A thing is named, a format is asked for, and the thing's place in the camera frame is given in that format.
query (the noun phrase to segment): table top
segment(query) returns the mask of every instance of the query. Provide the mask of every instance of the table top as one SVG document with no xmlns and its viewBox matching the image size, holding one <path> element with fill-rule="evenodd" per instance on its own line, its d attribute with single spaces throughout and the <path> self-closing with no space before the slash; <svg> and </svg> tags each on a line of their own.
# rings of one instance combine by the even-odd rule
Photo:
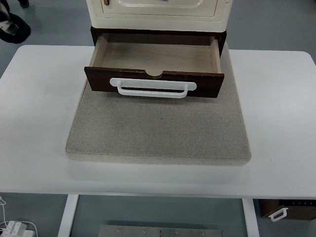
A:
<svg viewBox="0 0 316 237">
<path fill-rule="evenodd" d="M 230 50 L 252 158 L 243 166 L 69 160 L 94 47 L 26 45 L 0 79 L 0 192 L 316 198 L 316 66 L 295 51 Z"/>
</svg>

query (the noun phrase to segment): metal plate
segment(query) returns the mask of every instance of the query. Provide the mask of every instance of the metal plate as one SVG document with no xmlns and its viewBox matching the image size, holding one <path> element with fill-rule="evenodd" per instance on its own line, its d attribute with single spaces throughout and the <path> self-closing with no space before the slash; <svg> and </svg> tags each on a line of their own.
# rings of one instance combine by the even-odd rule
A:
<svg viewBox="0 0 316 237">
<path fill-rule="evenodd" d="M 101 225 L 99 237 L 222 237 L 222 231 Z"/>
</svg>

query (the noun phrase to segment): white handle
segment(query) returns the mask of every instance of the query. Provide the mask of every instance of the white handle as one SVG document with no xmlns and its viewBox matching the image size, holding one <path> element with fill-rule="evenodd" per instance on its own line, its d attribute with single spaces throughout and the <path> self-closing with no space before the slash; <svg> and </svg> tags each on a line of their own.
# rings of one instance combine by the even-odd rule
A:
<svg viewBox="0 0 316 237">
<path fill-rule="evenodd" d="M 163 97 L 163 98 L 177 98 L 177 99 L 186 97 L 189 90 L 195 90 L 197 88 L 197 85 L 194 82 L 128 79 L 128 78 L 111 78 L 110 84 L 112 86 L 116 86 L 118 88 L 118 92 L 121 95 Z M 122 87 L 183 90 L 183 92 L 126 90 L 126 89 L 122 89 Z"/>
<path fill-rule="evenodd" d="M 284 208 L 280 209 L 279 211 L 276 211 L 275 213 L 271 214 L 269 217 L 271 218 L 271 220 L 273 222 L 278 221 L 278 220 L 287 216 L 287 212 L 286 212 L 287 209 L 288 209 L 287 207 L 284 207 Z"/>
</svg>

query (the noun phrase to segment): white cable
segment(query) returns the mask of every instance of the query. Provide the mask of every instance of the white cable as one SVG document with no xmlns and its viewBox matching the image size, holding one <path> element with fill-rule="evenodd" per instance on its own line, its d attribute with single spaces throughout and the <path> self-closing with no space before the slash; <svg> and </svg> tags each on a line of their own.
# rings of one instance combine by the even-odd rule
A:
<svg viewBox="0 0 316 237">
<path fill-rule="evenodd" d="M 5 212 L 4 212 L 4 205 L 6 205 L 6 202 L 2 199 L 2 197 L 0 196 L 0 205 L 2 206 L 2 208 L 3 208 L 3 220 L 4 220 L 4 224 L 5 224 L 5 226 L 9 229 L 9 230 L 11 230 L 9 227 L 8 227 L 8 225 L 6 224 L 6 221 L 5 221 Z"/>
<path fill-rule="evenodd" d="M 36 225 L 33 223 L 33 222 L 30 222 L 30 221 L 15 221 L 15 222 L 21 222 L 21 223 L 27 223 L 27 224 L 31 224 L 34 226 L 34 229 L 35 229 L 35 234 L 36 234 L 36 237 L 39 237 L 39 233 L 38 233 L 38 229 L 36 227 Z"/>
<path fill-rule="evenodd" d="M 11 230 L 11 229 L 8 227 L 8 225 L 6 224 L 8 221 L 5 221 L 4 205 L 6 205 L 6 202 L 2 199 L 1 196 L 0 196 L 0 201 L 2 201 L 2 202 L 0 202 L 0 205 L 1 205 L 2 208 L 3 208 L 3 220 L 4 220 L 3 222 L 0 223 L 0 225 L 5 224 L 5 226 L 6 226 L 10 231 L 13 231 L 13 230 Z M 27 223 L 27 224 L 33 225 L 34 228 L 35 228 L 36 237 L 39 237 L 38 229 L 37 229 L 36 225 L 35 225 L 33 222 L 30 222 L 30 221 L 15 221 L 15 222 L 21 222 L 21 223 Z"/>
</svg>

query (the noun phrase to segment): open drawer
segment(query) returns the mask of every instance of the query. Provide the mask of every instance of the open drawer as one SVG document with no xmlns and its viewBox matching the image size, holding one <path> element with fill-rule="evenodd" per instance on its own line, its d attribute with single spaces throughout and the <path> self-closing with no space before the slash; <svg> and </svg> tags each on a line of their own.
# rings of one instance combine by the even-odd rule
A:
<svg viewBox="0 0 316 237">
<path fill-rule="evenodd" d="M 94 91 L 216 98 L 224 80 L 214 36 L 102 33 L 89 67 Z"/>
</svg>

